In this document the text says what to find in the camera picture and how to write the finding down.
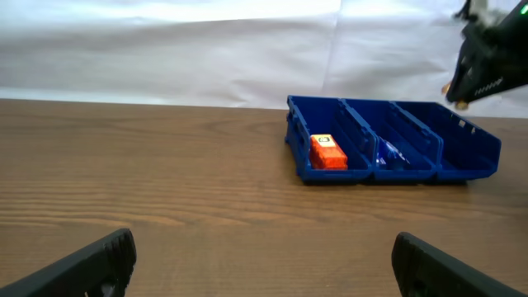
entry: white backdrop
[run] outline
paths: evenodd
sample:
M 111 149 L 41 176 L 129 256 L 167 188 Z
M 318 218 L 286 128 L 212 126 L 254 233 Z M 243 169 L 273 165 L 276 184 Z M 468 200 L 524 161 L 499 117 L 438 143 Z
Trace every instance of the white backdrop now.
M 0 97 L 286 108 L 444 102 L 464 0 L 3 0 Z M 517 0 L 490 0 L 510 10 Z M 528 117 L 528 87 L 464 112 Z

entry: orange gripper tip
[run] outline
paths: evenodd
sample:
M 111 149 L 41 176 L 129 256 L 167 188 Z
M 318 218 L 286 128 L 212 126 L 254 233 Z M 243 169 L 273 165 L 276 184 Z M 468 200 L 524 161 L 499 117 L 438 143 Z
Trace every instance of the orange gripper tip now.
M 347 156 L 330 134 L 310 136 L 310 162 L 315 169 L 347 170 Z

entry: blue plastic container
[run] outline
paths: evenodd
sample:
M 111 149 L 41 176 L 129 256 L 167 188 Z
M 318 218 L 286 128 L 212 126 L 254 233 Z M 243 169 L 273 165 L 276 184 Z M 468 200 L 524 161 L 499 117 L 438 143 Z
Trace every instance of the blue plastic container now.
M 500 140 L 436 103 L 289 96 L 288 106 L 285 141 L 304 182 L 459 182 L 497 171 Z M 311 134 L 331 134 L 348 170 L 312 168 Z M 378 166 L 380 138 L 408 166 Z
M 358 182 L 372 173 L 375 135 L 364 120 L 337 98 L 289 96 L 288 133 L 297 164 L 305 182 Z M 311 134 L 331 134 L 348 157 L 348 170 L 313 169 L 309 160 Z
M 396 102 L 444 140 L 439 181 L 489 177 L 497 171 L 501 140 L 435 102 Z

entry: blue packet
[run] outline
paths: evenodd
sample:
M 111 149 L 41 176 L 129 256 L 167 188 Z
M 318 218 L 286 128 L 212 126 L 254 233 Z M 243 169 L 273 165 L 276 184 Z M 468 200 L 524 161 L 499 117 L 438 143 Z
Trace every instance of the blue packet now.
M 411 163 L 389 141 L 379 137 L 379 150 L 376 165 L 381 169 L 403 170 L 410 169 Z

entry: wood grain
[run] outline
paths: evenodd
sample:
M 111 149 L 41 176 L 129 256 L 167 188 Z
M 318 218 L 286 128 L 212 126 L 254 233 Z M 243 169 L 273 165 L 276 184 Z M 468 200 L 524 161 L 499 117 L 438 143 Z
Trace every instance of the wood grain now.
M 474 119 L 498 173 L 304 186 L 285 111 L 0 101 L 0 286 L 129 227 L 127 296 L 397 296 L 409 231 L 528 293 L 528 120 Z

